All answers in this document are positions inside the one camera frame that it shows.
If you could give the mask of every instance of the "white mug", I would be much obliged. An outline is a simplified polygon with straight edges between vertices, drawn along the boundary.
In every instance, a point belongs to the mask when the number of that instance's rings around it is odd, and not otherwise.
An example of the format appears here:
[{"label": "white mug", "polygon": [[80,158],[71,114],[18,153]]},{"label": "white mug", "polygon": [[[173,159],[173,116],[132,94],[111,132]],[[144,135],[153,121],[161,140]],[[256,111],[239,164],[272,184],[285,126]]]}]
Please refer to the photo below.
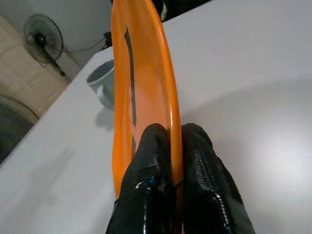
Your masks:
[{"label": "white mug", "polygon": [[87,78],[87,84],[109,110],[114,110],[114,76],[114,60],[110,60],[95,69]]}]

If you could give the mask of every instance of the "orange board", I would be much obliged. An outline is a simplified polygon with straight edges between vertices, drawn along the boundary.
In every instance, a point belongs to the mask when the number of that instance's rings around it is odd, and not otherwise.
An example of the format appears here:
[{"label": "orange board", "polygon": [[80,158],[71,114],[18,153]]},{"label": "orange board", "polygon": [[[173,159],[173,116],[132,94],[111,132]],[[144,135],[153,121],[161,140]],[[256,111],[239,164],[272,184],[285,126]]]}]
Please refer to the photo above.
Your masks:
[{"label": "orange board", "polygon": [[[123,175],[144,129],[160,123],[170,131],[174,184],[183,179],[176,83],[159,15],[150,0],[114,0],[115,138],[113,176],[118,198]],[[182,188],[177,191],[181,208]]]}]

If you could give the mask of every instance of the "standing fan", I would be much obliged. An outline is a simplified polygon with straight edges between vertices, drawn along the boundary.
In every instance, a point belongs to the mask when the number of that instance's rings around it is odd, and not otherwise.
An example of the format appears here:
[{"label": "standing fan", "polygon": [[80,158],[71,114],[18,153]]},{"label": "standing fan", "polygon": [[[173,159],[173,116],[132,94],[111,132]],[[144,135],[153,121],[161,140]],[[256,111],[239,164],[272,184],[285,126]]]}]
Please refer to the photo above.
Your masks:
[{"label": "standing fan", "polygon": [[63,39],[57,25],[47,16],[29,17],[23,28],[24,44],[28,53],[40,63],[50,63],[63,76],[56,63],[63,51]]}]

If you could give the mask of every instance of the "black tape strip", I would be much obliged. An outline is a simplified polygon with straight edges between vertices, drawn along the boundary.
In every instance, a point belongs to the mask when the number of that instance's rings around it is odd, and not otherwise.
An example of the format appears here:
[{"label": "black tape strip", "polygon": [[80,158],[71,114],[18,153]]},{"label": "black tape strip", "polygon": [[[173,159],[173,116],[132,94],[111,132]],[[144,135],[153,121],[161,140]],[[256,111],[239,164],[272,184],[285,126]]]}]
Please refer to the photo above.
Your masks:
[{"label": "black tape strip", "polygon": [[131,46],[128,28],[125,33],[125,39],[127,42],[129,58],[130,58],[132,121],[133,121],[134,126],[136,126],[137,125],[137,111],[136,111],[136,92],[135,92],[135,71],[134,71],[134,66],[133,66],[133,52],[132,52],[132,46]]}]

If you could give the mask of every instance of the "white table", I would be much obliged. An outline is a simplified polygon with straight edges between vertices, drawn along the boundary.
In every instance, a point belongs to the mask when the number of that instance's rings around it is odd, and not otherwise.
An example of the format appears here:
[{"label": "white table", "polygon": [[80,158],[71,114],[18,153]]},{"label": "white table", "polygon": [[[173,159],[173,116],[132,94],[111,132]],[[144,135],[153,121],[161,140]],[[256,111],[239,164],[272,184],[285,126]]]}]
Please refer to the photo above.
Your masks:
[{"label": "white table", "polygon": [[[234,177],[257,233],[310,233],[312,2],[216,0],[164,24],[182,122]],[[100,52],[0,169],[0,233],[102,234],[113,130],[85,84]]]}]

